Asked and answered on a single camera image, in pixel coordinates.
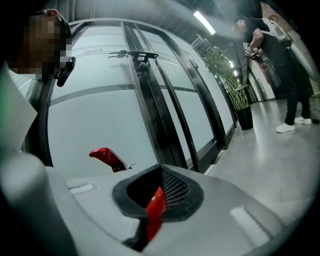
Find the potted plant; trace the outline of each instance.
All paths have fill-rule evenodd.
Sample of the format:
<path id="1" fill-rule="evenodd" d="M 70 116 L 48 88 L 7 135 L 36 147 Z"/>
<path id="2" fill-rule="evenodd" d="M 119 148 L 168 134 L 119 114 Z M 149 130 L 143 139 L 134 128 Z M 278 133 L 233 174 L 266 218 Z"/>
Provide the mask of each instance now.
<path id="1" fill-rule="evenodd" d="M 204 62 L 209 72 L 224 85 L 231 98 L 241 128 L 243 130 L 253 128 L 251 107 L 245 90 L 235 77 L 226 52 L 216 46 L 209 47 Z"/>

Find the red object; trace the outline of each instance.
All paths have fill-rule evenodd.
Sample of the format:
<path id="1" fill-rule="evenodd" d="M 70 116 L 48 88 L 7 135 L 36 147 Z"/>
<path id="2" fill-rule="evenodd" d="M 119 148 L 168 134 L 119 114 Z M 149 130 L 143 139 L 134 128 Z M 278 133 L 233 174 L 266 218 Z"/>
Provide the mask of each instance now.
<path id="1" fill-rule="evenodd" d="M 162 214 L 166 211 L 166 198 L 160 186 L 146 207 L 146 211 L 146 236 L 150 242 L 161 228 Z"/>
<path id="2" fill-rule="evenodd" d="M 99 159 L 112 168 L 114 173 L 127 169 L 127 164 L 107 147 L 97 148 L 90 152 L 89 157 Z"/>

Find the glass door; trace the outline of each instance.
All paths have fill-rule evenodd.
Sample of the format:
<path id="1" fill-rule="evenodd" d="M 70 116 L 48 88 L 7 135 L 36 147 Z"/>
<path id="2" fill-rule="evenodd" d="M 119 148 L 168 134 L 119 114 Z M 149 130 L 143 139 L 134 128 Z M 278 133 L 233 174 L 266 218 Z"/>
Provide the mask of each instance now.
<path id="1" fill-rule="evenodd" d="M 136 25 L 127 26 L 138 50 L 158 55 L 148 63 L 168 107 L 184 159 L 189 169 L 205 172 L 218 155 L 219 146 L 208 110 L 195 86 L 197 81 L 160 35 Z"/>

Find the red handle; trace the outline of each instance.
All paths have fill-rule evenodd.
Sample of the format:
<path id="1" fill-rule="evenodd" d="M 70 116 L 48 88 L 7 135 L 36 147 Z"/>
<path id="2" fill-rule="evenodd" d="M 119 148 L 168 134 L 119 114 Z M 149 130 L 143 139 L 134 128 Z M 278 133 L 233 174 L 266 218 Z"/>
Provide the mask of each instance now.
<path id="1" fill-rule="evenodd" d="M 112 168 L 114 173 L 127 169 L 127 164 L 121 160 L 111 149 L 107 147 L 101 147 L 92 150 L 89 153 L 89 157 L 99 159 Z"/>

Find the black t-shirt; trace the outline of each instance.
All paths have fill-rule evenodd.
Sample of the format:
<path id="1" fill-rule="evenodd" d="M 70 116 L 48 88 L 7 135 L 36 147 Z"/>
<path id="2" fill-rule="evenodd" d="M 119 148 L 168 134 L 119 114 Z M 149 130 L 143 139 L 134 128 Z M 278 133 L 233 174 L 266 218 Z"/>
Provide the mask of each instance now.
<path id="1" fill-rule="evenodd" d="M 246 31 L 253 36 L 256 29 L 270 32 L 269 27 L 259 18 L 247 18 L 244 21 Z M 267 57 L 275 64 L 281 63 L 281 59 L 287 54 L 287 49 L 272 35 L 263 33 L 263 41 L 260 48 L 264 51 Z"/>

